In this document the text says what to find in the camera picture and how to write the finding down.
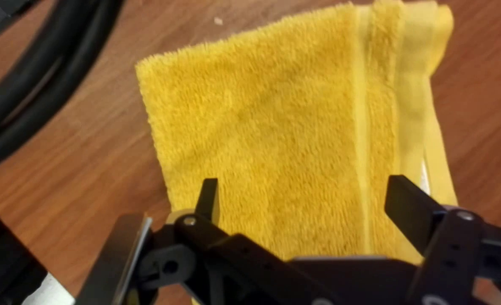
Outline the yellow terry towel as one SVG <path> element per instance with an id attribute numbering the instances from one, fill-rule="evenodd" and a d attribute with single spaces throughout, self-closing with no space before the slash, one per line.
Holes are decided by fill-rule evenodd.
<path id="1" fill-rule="evenodd" d="M 218 178 L 219 227 L 283 259 L 421 255 L 384 211 L 388 176 L 457 205 L 431 77 L 436 1 L 340 4 L 144 58 L 136 74 L 172 211 Z"/>

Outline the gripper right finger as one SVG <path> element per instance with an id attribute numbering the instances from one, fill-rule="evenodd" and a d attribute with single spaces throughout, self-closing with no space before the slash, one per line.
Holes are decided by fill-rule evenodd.
<path id="1" fill-rule="evenodd" d="M 477 278 L 501 292 L 501 227 L 446 209 L 403 175 L 388 178 L 385 212 L 423 257 L 407 305 L 488 305 L 473 296 Z"/>

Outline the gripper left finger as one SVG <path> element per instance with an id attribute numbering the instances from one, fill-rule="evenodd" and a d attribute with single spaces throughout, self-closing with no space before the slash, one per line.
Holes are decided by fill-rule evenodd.
<path id="1" fill-rule="evenodd" d="M 206 178 L 192 210 L 153 234 L 137 268 L 138 287 L 181 284 L 200 305 L 332 305 L 332 293 L 243 234 L 225 233 L 217 178 Z"/>

